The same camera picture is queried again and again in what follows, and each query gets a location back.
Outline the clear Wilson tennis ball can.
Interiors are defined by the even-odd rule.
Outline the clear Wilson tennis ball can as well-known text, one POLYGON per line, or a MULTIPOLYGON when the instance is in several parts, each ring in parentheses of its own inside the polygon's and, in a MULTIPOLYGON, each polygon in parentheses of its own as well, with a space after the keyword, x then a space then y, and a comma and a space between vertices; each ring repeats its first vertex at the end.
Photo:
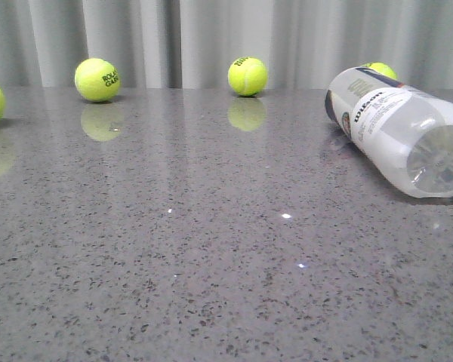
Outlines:
POLYGON ((453 103, 359 66, 332 80, 325 110, 399 191, 453 197, 453 103))

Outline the centre yellow tennis ball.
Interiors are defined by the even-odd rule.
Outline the centre yellow tennis ball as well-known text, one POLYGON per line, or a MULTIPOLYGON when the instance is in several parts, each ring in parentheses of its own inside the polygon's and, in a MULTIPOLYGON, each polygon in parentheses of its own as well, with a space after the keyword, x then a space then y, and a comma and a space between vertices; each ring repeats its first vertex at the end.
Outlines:
POLYGON ((227 74, 229 86, 239 96, 260 93, 266 86, 268 71, 264 63, 254 57, 240 57, 233 61, 227 74))

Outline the yellow tennis ball Roland Garros print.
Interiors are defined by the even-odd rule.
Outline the yellow tennis ball Roland Garros print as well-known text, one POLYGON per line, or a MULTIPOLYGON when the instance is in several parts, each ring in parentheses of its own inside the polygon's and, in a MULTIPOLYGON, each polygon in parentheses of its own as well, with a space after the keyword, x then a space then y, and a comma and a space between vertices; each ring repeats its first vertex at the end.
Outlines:
POLYGON ((100 58, 82 61, 75 70, 74 81, 77 91, 91 102, 110 100, 121 87, 121 79, 116 67, 100 58))

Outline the right yellow tennis ball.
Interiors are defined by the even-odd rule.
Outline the right yellow tennis ball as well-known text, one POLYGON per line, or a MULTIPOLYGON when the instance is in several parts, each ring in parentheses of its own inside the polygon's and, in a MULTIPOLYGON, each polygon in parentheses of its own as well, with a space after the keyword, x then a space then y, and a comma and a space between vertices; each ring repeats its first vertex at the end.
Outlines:
POLYGON ((386 77, 392 78, 392 79, 397 79, 397 74, 396 72, 388 66, 386 63, 382 62, 370 62, 370 63, 364 63, 362 66, 373 69, 374 71, 385 75, 386 77))

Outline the grey pleated curtain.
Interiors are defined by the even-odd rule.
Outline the grey pleated curtain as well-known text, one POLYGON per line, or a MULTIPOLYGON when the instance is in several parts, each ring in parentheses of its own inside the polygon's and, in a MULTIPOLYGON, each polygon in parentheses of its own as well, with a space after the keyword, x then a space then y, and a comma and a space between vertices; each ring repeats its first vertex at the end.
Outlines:
POLYGON ((234 59, 271 88, 325 87, 368 62, 453 89, 453 1, 0 1, 0 84, 71 85, 89 57, 126 87, 223 87, 234 59))

